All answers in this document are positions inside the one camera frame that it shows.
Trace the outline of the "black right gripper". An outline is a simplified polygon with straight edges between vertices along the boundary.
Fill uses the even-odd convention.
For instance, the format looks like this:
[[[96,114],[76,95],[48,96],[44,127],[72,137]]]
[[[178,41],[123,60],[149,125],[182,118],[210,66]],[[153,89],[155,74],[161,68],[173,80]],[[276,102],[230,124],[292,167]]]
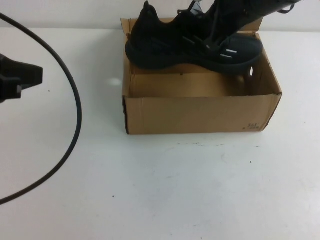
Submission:
[[[208,49],[218,49],[226,36],[283,8],[281,0],[216,0],[212,5],[213,28]]]

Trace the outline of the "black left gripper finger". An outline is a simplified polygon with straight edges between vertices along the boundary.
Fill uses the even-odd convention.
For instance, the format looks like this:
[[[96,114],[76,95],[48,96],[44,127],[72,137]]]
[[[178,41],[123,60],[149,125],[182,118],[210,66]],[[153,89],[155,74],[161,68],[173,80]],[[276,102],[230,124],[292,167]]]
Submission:
[[[0,55],[0,74],[7,78],[18,78],[23,87],[35,87],[43,83],[43,68],[14,61]]]
[[[22,95],[22,81],[17,77],[0,78],[0,99],[20,99]]]

